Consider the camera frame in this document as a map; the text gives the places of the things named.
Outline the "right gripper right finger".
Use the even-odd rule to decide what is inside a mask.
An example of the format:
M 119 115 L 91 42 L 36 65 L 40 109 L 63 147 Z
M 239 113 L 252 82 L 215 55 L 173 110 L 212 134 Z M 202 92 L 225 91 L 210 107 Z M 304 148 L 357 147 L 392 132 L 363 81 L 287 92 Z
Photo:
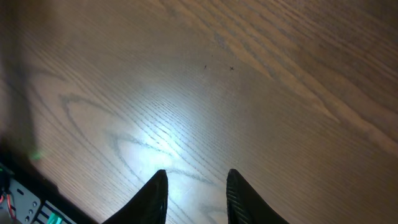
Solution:
M 288 224 L 236 169 L 228 172 L 226 203 L 229 224 Z

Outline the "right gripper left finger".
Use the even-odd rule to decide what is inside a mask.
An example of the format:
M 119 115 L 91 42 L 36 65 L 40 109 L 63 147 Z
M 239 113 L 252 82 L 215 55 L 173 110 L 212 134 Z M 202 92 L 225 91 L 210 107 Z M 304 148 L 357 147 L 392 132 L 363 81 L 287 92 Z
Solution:
M 103 224 L 165 224 L 168 177 L 158 170 L 123 208 Z

